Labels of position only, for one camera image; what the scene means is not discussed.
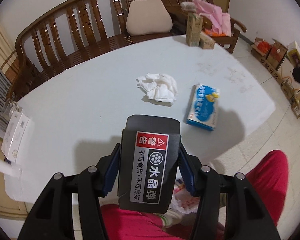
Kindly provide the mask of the glass mug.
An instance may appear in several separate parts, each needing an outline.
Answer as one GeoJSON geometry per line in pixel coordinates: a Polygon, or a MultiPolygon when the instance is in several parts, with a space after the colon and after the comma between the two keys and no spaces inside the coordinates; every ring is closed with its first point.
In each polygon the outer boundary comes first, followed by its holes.
{"type": "Polygon", "coordinates": [[[22,107],[18,105],[17,102],[13,101],[12,99],[7,99],[3,108],[2,108],[2,116],[6,120],[10,120],[14,112],[21,112],[22,107]]]}

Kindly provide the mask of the white tissue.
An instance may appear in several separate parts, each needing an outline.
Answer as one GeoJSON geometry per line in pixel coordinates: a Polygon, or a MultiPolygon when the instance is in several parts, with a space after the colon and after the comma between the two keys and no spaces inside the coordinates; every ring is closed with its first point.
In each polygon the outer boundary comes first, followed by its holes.
{"type": "Polygon", "coordinates": [[[168,74],[146,74],[136,78],[140,88],[149,100],[173,105],[178,97],[177,82],[168,74]]]}

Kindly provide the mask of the light blue medicine box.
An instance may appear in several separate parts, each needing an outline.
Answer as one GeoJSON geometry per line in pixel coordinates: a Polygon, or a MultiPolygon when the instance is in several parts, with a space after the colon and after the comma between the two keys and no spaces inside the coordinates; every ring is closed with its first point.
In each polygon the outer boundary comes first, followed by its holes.
{"type": "Polygon", "coordinates": [[[220,90],[201,83],[195,85],[186,123],[213,131],[216,127],[220,90]]]}

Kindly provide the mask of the pink plastic bag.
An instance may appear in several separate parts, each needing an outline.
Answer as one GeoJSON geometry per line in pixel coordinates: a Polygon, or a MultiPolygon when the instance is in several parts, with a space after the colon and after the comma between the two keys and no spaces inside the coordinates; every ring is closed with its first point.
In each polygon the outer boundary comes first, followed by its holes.
{"type": "Polygon", "coordinates": [[[207,35],[211,37],[230,37],[232,35],[229,13],[222,12],[221,7],[206,1],[192,1],[197,9],[197,14],[205,16],[212,23],[211,29],[204,31],[207,35]]]}

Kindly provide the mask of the black warning-label box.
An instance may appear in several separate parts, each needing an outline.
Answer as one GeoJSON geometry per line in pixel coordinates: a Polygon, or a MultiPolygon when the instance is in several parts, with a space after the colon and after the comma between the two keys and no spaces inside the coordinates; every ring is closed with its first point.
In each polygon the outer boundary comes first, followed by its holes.
{"type": "Polygon", "coordinates": [[[180,149],[180,122],[150,115],[129,116],[122,131],[119,207],[166,213],[172,200],[180,149]]]}

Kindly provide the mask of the white sneaker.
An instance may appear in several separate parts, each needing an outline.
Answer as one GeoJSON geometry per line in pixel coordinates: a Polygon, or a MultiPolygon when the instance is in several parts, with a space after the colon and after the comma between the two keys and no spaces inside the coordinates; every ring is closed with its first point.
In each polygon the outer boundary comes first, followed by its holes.
{"type": "Polygon", "coordinates": [[[157,216],[161,218],[163,228],[170,228],[183,220],[181,213],[170,208],[168,208],[166,213],[157,214],[157,216]]]}

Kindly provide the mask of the cardboard boxes by wall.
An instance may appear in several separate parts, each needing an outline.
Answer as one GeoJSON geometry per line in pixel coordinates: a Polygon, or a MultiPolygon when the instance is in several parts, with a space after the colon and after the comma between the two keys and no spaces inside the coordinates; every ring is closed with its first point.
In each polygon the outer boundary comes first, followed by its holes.
{"type": "Polygon", "coordinates": [[[300,68],[300,47],[296,41],[285,46],[274,40],[272,44],[255,38],[251,54],[270,72],[290,102],[292,111],[300,118],[300,83],[293,77],[293,70],[300,68]]]}

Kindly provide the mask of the white plastic trash bag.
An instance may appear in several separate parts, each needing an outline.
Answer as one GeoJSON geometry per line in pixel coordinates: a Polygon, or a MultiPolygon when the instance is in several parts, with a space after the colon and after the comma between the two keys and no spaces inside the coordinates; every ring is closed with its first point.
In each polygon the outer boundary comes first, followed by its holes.
{"type": "Polygon", "coordinates": [[[187,191],[182,179],[177,179],[175,181],[173,195],[169,205],[170,209],[173,209],[182,215],[196,213],[199,201],[199,197],[193,197],[189,191],[187,191]]]}

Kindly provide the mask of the small beige carton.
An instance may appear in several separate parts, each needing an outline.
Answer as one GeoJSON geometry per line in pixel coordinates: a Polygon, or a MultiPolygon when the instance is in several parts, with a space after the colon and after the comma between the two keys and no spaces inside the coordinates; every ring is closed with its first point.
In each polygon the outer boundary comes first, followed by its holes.
{"type": "Polygon", "coordinates": [[[204,33],[203,31],[200,33],[200,41],[199,47],[202,49],[214,49],[215,47],[215,40],[211,38],[209,35],[204,33]]]}

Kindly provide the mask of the white flat appliance box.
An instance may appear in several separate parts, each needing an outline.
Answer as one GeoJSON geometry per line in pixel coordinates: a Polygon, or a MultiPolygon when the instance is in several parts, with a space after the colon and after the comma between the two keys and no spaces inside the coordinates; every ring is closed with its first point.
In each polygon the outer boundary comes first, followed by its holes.
{"type": "Polygon", "coordinates": [[[16,162],[21,140],[29,118],[20,112],[14,112],[8,123],[1,150],[7,160],[16,162]]]}

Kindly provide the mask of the white-top wooden coffee table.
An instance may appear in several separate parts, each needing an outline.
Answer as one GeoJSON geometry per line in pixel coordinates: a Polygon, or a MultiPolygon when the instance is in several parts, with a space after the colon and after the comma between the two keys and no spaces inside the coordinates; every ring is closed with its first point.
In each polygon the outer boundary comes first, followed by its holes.
{"type": "Polygon", "coordinates": [[[140,42],[83,62],[29,92],[19,105],[29,118],[17,156],[23,173],[4,180],[7,195],[26,203],[36,201],[56,172],[78,174],[109,155],[131,115],[179,120],[187,152],[206,163],[244,140],[275,111],[259,82],[225,49],[190,47],[184,36],[140,42]],[[148,73],[175,79],[173,105],[149,100],[137,87],[136,78],[148,73]],[[185,122],[198,83],[221,91],[212,132],[185,122]]]}

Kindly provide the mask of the tall green carton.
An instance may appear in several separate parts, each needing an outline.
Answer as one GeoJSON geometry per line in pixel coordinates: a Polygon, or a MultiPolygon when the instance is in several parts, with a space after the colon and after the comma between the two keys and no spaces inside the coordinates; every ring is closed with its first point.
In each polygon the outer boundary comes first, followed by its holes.
{"type": "Polygon", "coordinates": [[[186,28],[186,43],[190,47],[199,46],[202,25],[203,25],[202,16],[200,16],[194,12],[188,13],[187,28],[186,28]]]}

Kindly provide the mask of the long wooden bench sofa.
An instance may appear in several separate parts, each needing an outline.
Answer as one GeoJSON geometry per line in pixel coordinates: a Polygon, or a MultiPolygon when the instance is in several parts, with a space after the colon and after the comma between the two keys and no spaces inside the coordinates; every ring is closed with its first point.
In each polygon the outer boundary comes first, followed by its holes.
{"type": "Polygon", "coordinates": [[[110,51],[185,33],[186,16],[169,0],[159,0],[172,20],[172,29],[131,35],[128,14],[133,3],[144,1],[67,0],[40,16],[16,39],[19,71],[6,97],[18,101],[66,69],[110,51]]]}

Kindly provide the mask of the beige cushion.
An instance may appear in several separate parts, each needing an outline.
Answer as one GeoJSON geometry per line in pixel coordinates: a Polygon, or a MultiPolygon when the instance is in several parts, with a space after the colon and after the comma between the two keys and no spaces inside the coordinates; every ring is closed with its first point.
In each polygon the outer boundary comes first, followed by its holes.
{"type": "Polygon", "coordinates": [[[129,6],[127,32],[132,36],[169,33],[172,19],[161,0],[135,0],[129,6]]]}

